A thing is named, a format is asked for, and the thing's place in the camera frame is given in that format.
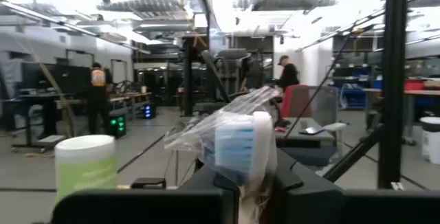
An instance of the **black tripod leg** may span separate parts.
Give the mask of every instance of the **black tripod leg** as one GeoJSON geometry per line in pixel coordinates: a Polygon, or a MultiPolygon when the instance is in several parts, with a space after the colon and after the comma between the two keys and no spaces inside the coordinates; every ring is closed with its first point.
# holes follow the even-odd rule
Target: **black tripod leg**
{"type": "Polygon", "coordinates": [[[334,183],[344,173],[346,173],[356,162],[360,160],[374,145],[382,138],[384,126],[379,125],[367,137],[362,138],[360,142],[350,150],[338,163],[324,174],[324,178],[334,183]]]}

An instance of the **red chair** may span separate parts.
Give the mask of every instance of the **red chair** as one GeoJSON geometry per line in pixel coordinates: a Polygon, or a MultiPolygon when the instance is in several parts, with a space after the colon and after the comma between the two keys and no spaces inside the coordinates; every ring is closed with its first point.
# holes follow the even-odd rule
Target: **red chair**
{"type": "MultiPolygon", "coordinates": [[[[305,85],[291,85],[286,88],[283,103],[281,106],[281,116],[298,117],[310,100],[309,89],[305,85]]],[[[311,117],[310,105],[305,109],[302,117],[311,117]]]]}

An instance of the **man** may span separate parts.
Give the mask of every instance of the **man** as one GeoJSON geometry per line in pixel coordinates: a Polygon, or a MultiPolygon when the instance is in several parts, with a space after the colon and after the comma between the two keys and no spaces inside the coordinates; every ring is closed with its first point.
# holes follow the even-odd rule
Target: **man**
{"type": "Polygon", "coordinates": [[[96,134],[96,118],[101,116],[106,134],[110,128],[110,104],[108,99],[109,89],[113,84],[111,74],[103,70],[101,64],[93,63],[88,79],[89,89],[87,92],[87,116],[89,119],[90,134],[96,134]]]}
{"type": "Polygon", "coordinates": [[[290,85],[297,85],[300,83],[298,80],[298,70],[293,63],[289,62],[289,56],[281,56],[278,65],[283,66],[283,72],[279,80],[276,81],[276,85],[286,90],[290,85]]]}

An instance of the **white bucket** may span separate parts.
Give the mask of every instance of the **white bucket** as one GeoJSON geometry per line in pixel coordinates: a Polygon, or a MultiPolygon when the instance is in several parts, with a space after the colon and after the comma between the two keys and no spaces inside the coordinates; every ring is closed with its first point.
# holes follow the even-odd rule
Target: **white bucket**
{"type": "Polygon", "coordinates": [[[423,117],[420,122],[423,127],[421,156],[440,165],[440,117],[423,117]]]}
{"type": "Polygon", "coordinates": [[[116,145],[108,135],[85,135],[55,146],[57,200],[75,191],[118,187],[116,145]]]}

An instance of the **ceiling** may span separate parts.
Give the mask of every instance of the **ceiling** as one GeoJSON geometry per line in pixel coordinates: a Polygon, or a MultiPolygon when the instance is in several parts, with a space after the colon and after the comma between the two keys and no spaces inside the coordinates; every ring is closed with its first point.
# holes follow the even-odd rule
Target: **ceiling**
{"type": "MultiPolygon", "coordinates": [[[[84,25],[84,22],[95,20],[101,14],[106,23],[88,23],[94,31],[104,27],[135,30],[143,27],[144,36],[157,36],[161,32],[161,21],[166,23],[167,34],[170,27],[179,27],[174,36],[193,24],[193,15],[202,11],[199,0],[111,0],[105,4],[101,0],[14,0],[19,5],[46,14],[64,17],[73,24],[84,25]]],[[[367,14],[380,7],[380,0],[212,0],[217,23],[222,32],[236,35],[259,36],[268,34],[284,34],[285,36],[304,30],[304,24],[319,26],[323,31],[329,27],[340,27],[352,23],[358,12],[367,14]]],[[[439,11],[440,0],[422,0],[411,6],[414,14],[424,17],[424,22],[431,22],[427,14],[433,16],[432,9],[439,11]]],[[[9,10],[0,7],[0,14],[11,15],[9,10]]]]}

